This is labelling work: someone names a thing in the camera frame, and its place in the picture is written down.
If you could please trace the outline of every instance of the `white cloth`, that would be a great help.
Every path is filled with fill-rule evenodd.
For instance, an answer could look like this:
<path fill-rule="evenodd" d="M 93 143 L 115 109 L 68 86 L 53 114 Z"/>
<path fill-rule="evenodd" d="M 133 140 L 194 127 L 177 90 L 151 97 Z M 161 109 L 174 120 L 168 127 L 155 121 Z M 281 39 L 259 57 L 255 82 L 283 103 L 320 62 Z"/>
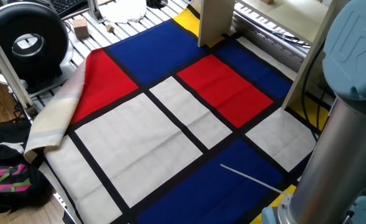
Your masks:
<path fill-rule="evenodd" d="M 129 21 L 139 22 L 147 12 L 145 0 L 119 0 L 99 7 L 101 15 L 108 22 L 126 24 Z"/>

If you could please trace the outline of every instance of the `wooden block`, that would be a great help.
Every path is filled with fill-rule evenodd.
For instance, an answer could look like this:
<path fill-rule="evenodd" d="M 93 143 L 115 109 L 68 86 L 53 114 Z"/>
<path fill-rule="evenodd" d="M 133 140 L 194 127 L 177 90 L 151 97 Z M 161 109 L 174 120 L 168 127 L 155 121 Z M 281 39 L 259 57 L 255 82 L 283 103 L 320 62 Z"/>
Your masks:
<path fill-rule="evenodd" d="M 274 0 L 260 0 L 262 2 L 264 2 L 265 4 L 273 4 Z"/>
<path fill-rule="evenodd" d="M 108 32 L 114 32 L 114 27 L 108 24 L 107 30 L 108 30 Z"/>
<path fill-rule="evenodd" d="M 73 30 L 75 31 L 76 38 L 78 39 L 85 39 L 89 37 L 89 30 L 86 19 L 74 19 Z"/>

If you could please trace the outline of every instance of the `metal frame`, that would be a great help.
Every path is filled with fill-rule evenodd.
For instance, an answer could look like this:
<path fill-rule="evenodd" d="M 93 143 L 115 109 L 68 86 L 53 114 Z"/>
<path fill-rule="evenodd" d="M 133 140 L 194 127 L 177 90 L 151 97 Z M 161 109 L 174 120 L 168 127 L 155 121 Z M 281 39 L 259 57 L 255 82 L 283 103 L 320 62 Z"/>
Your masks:
<path fill-rule="evenodd" d="M 32 102 L 31 98 L 29 98 L 29 95 L 25 90 L 25 88 L 22 86 L 22 83 L 19 77 L 17 76 L 16 71 L 14 71 L 10 61 L 7 59 L 6 54 L 4 53 L 1 46 L 0 46 L 0 71 L 4 75 L 7 83 L 13 90 L 23 109 L 25 109 L 30 116 L 35 116 L 37 112 L 36 109 L 34 108 L 34 103 Z"/>

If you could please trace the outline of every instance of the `colorful bag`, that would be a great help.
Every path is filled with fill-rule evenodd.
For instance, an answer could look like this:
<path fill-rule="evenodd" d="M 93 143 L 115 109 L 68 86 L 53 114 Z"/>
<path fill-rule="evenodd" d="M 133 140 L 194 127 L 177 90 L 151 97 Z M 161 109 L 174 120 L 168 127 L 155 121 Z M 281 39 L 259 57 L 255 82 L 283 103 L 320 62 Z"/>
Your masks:
<path fill-rule="evenodd" d="M 27 120 L 0 124 L 0 213 L 42 205 L 51 192 L 47 179 L 22 155 L 29 130 Z"/>

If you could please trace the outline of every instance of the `black cable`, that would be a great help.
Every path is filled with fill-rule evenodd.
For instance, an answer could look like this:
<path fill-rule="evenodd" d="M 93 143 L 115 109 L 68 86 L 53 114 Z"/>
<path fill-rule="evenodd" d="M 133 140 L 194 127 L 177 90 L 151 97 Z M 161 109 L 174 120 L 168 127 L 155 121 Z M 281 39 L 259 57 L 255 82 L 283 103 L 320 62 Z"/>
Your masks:
<path fill-rule="evenodd" d="M 313 61 L 310 63 L 306 76 L 304 77 L 303 89 L 301 90 L 301 105 L 303 106 L 304 117 L 306 118 L 306 121 L 308 121 L 308 123 L 310 123 L 310 124 L 311 124 L 311 122 L 309 121 L 309 118 L 307 115 L 307 110 L 306 110 L 306 105 L 304 103 L 304 94 L 306 93 L 306 85 L 307 85 L 309 73 L 310 73 L 311 69 L 313 68 L 315 60 L 318 58 L 318 55 L 321 53 L 322 49 L 324 48 L 324 45 L 325 45 L 325 41 L 321 44 L 321 46 L 319 46 L 318 51 L 315 53 L 315 57 L 314 57 Z M 315 135 L 314 130 L 313 129 L 310 129 L 310 130 L 311 130 L 311 134 L 313 135 L 315 141 L 318 141 L 318 138 Z"/>
<path fill-rule="evenodd" d="M 324 98 L 324 96 L 325 96 L 326 88 L 327 88 L 327 87 L 325 87 L 324 91 L 322 92 L 321 98 L 319 99 L 319 100 L 321 100 L 321 101 L 322 101 L 322 99 L 323 99 L 323 98 Z M 321 131 L 321 129 L 319 128 L 319 111 L 320 111 L 320 110 L 321 110 L 321 102 L 319 102 L 319 103 L 318 103 L 318 109 L 317 109 L 317 130 L 320 130 L 320 131 Z"/>

